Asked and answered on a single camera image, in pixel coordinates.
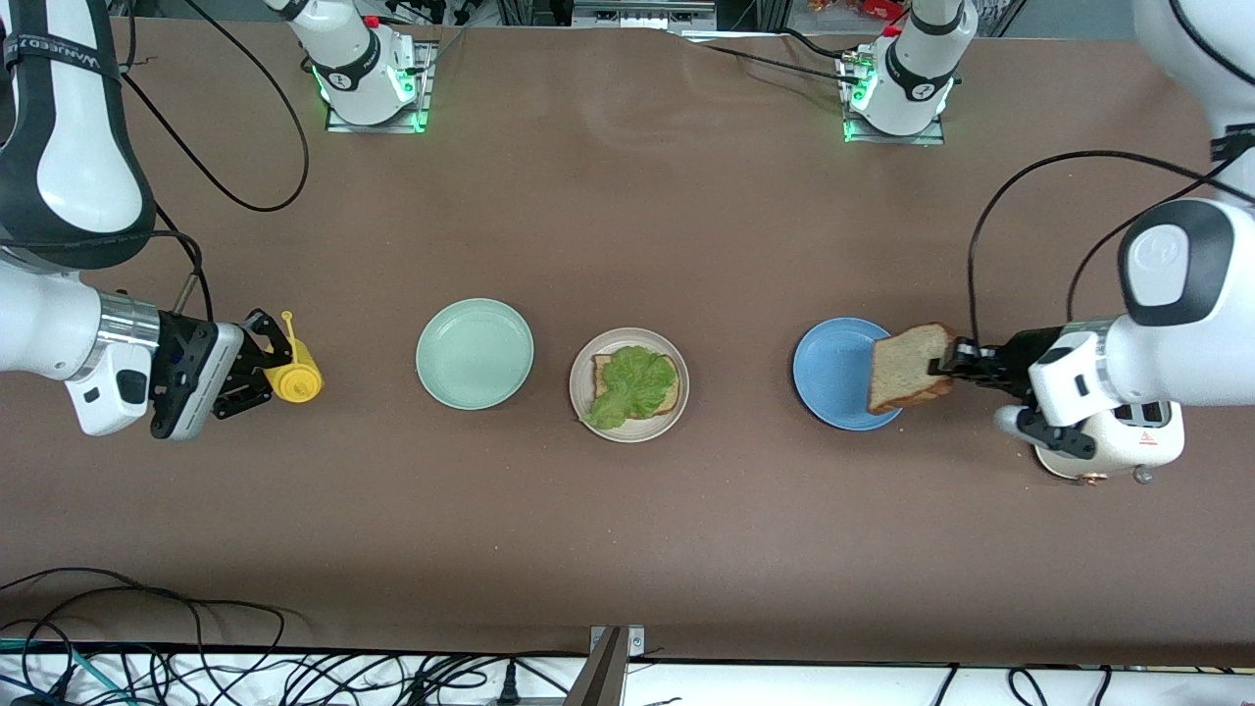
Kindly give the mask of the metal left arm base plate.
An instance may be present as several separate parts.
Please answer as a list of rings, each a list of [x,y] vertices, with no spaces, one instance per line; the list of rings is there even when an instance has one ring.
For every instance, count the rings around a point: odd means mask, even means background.
[[[867,89],[876,83],[873,44],[860,44],[853,49],[843,50],[841,56],[835,59],[835,68],[840,76],[856,76],[857,79],[856,83],[846,83],[840,89],[843,138],[846,142],[909,145],[941,145],[944,143],[940,112],[945,107],[945,99],[937,103],[937,109],[932,112],[929,124],[922,130],[909,135],[882,132],[877,125],[870,124],[867,118],[862,117],[860,112],[856,112],[856,100],[865,98]]]

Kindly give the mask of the beige plate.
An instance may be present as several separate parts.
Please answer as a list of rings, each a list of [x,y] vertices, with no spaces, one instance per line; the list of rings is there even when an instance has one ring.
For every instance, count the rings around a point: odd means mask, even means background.
[[[584,345],[569,377],[584,428],[619,443],[648,441],[676,424],[690,380],[670,340],[648,329],[611,329]]]

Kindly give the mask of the metal table bracket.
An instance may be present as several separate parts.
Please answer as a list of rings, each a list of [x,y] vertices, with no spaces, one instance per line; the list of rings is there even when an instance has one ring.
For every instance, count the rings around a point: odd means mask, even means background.
[[[596,648],[599,640],[602,637],[606,630],[611,626],[595,624],[590,630],[590,650]],[[624,635],[628,635],[628,657],[638,658],[645,655],[646,651],[646,630],[643,624],[628,624],[622,626]]]

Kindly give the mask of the grey power strip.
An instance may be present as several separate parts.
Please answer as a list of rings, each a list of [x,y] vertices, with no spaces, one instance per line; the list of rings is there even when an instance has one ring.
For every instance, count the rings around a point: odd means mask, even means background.
[[[717,0],[574,0],[572,28],[717,31]]]

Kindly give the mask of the aluminium profile post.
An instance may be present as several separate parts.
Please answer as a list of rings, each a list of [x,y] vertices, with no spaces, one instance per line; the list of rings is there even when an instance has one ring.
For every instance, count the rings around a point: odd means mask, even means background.
[[[631,627],[595,627],[592,633],[589,657],[562,706],[622,706],[633,650]]]

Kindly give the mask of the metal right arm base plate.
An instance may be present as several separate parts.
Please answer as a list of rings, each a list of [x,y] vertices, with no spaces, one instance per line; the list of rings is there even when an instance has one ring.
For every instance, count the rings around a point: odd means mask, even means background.
[[[328,103],[330,132],[417,134],[425,132],[435,80],[433,41],[417,41],[374,28],[371,66],[315,66],[320,94]]]

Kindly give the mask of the blue plate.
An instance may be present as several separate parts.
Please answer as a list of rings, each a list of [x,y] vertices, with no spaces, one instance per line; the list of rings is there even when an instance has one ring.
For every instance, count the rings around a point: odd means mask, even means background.
[[[843,430],[873,430],[892,423],[900,408],[868,413],[873,344],[889,331],[866,319],[828,319],[812,326],[794,350],[792,377],[798,398],[820,421]]]

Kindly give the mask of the red snack packet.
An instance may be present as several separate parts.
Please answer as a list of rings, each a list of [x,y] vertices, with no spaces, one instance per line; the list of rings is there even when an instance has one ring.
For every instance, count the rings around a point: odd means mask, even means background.
[[[840,6],[862,18],[873,18],[882,23],[895,23],[904,13],[907,13],[911,0],[807,0],[812,13],[823,13],[825,9]]]

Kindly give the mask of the yellow mustard squeeze bottle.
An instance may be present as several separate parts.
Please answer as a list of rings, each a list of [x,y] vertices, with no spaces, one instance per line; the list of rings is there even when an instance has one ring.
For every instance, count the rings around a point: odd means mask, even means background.
[[[320,372],[318,362],[314,361],[307,345],[295,335],[294,313],[290,310],[282,310],[281,317],[287,329],[286,341],[292,349],[291,361],[279,367],[266,367],[264,375],[279,399],[300,405],[300,403],[312,401],[319,393],[323,393],[323,372]]]

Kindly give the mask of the brown bread slice dark crust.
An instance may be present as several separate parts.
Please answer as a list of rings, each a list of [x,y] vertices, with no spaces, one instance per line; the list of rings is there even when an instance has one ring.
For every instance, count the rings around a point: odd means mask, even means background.
[[[948,352],[954,331],[943,324],[917,325],[873,344],[867,411],[873,415],[914,408],[946,396],[955,380],[929,366]]]

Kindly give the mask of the white two-slot toaster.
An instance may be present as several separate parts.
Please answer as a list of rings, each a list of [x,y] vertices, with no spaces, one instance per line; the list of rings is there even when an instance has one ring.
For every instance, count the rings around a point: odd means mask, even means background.
[[[1073,459],[1040,446],[1034,450],[1040,468],[1076,485],[1096,487],[1119,477],[1148,485],[1152,472],[1176,461],[1183,450],[1183,415],[1175,401],[1112,408],[1081,423],[1079,430],[1096,441],[1093,459]]]

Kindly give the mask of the mint green plate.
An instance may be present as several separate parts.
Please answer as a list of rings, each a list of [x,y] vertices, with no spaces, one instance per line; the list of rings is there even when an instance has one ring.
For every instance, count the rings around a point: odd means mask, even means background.
[[[454,301],[425,324],[414,366],[435,403],[462,411],[494,408],[520,393],[530,377],[532,330],[503,301]]]

